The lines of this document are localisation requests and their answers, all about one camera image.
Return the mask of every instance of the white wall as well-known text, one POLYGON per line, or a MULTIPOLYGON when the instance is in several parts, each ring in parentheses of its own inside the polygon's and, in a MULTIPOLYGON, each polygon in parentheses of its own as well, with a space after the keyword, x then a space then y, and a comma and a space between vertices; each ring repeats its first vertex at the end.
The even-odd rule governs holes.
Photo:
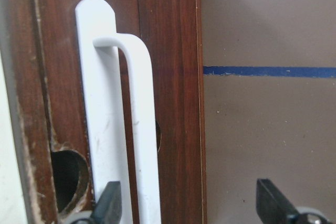
POLYGON ((0 223, 27 223, 0 60, 0 223))

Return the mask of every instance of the metal screw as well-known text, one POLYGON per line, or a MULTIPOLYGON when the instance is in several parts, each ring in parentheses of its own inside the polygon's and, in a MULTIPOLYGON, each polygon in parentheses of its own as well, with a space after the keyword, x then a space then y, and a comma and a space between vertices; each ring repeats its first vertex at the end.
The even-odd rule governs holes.
POLYGON ((312 214, 307 215, 307 221, 311 224, 322 224, 321 218, 312 214))

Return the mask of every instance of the wooden door frame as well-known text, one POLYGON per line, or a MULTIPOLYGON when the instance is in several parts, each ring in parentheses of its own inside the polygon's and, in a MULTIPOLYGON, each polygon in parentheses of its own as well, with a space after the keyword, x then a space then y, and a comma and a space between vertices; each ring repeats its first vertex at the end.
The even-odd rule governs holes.
MULTIPOLYGON (((135 33, 146 43, 152 57, 156 118, 162 132, 162 223, 206 223, 200 0, 138 1, 139 31, 135 33)), ((50 104, 50 86, 45 79, 53 77, 50 71, 46 72, 43 55, 43 3, 0 0, 0 47, 30 223, 51 223, 60 218, 50 159, 50 108, 54 106, 56 110, 57 106, 50 104)), ((84 137, 85 130, 84 124, 80 130, 84 137)), ((91 200, 88 187, 86 203, 77 210, 90 209, 91 200)))

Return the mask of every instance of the mortise hole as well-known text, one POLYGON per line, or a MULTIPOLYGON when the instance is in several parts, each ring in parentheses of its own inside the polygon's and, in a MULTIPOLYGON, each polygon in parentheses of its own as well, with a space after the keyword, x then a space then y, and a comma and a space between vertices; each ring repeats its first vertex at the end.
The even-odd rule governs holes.
POLYGON ((75 208, 87 190, 88 166, 75 151, 52 152, 51 163, 58 212, 66 215, 75 208))
POLYGON ((159 152, 161 146, 161 128, 157 121, 155 121, 155 126, 156 126, 156 148, 157 152, 159 152))

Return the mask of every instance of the white plastic handle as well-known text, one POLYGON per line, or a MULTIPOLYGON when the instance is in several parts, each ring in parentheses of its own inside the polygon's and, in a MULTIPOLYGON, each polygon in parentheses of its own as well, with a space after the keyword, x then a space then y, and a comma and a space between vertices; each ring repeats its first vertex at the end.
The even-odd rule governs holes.
POLYGON ((140 223, 161 223, 152 65, 147 47, 135 35, 114 34, 93 40, 97 47, 119 47, 129 73, 136 186, 140 223))
POLYGON ((152 66, 138 37, 118 34, 104 0, 76 7, 83 90, 96 200, 108 181, 121 181, 121 224, 132 223, 119 69, 119 47, 129 73, 140 224, 160 224, 152 66))

